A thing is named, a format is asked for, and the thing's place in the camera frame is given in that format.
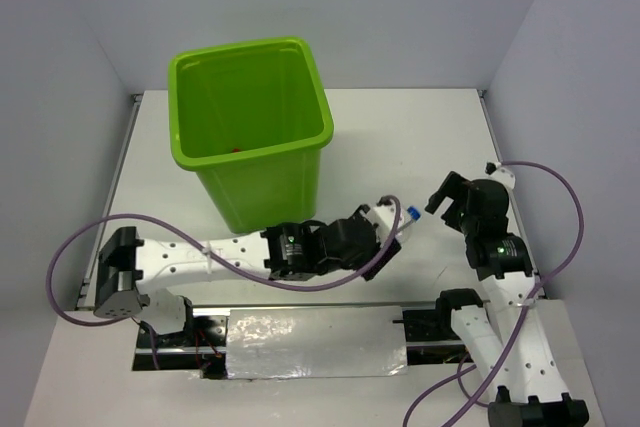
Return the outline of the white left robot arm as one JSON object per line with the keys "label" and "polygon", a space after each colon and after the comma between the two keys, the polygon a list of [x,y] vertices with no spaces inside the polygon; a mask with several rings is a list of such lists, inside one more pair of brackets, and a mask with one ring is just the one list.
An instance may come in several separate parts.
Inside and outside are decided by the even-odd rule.
{"label": "white left robot arm", "polygon": [[197,243],[142,239],[136,227],[120,227],[98,254],[93,313],[110,321],[134,317],[182,346],[195,336],[196,321],[191,301],[171,288],[241,277],[294,291],[300,282],[337,271],[370,280],[400,251],[407,219],[386,200],[330,224],[284,223]]}

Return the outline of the blue label bottle blue cap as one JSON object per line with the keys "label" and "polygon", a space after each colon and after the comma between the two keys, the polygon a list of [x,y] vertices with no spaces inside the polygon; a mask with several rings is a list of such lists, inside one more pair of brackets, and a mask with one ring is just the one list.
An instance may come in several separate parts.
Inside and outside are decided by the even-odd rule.
{"label": "blue label bottle blue cap", "polygon": [[408,206],[401,214],[401,221],[396,233],[396,240],[402,244],[406,242],[412,233],[413,226],[420,219],[421,213],[414,206]]}

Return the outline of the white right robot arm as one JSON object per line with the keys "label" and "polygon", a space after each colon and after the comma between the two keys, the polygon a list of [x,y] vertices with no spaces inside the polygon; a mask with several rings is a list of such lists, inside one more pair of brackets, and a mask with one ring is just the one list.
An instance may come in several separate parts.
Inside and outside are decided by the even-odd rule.
{"label": "white right robot arm", "polygon": [[445,199],[444,224],[464,237],[466,258],[488,299],[473,289],[440,294],[436,330],[459,338],[492,397],[492,426],[584,426],[585,401],[572,396],[559,373],[540,319],[538,278],[524,240],[509,229],[507,185],[450,172],[425,207]]}

